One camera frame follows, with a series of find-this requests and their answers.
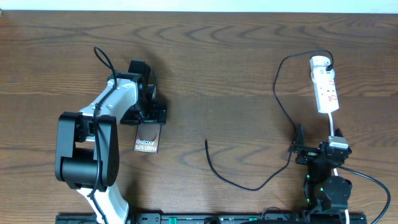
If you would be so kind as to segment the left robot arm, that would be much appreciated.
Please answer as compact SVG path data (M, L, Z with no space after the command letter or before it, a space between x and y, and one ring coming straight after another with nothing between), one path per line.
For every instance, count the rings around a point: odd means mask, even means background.
M157 84L145 72L110 76L103 92L78 112L58 119L55 176L82 195L91 215L57 215L56 223L135 223L136 215L116 179L120 152L118 126L135 126L135 152L156 154L166 121L164 105L155 100Z

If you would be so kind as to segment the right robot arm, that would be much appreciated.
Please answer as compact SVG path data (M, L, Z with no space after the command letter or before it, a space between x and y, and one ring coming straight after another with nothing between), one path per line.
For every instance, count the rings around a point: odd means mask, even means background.
M297 212L295 219L304 223L349 223L352 183L334 171L352 153L341 131L336 129L327 141L310 147L305 144L303 127L299 125L289 151L297 155L296 164L308 168L303 182L307 208Z

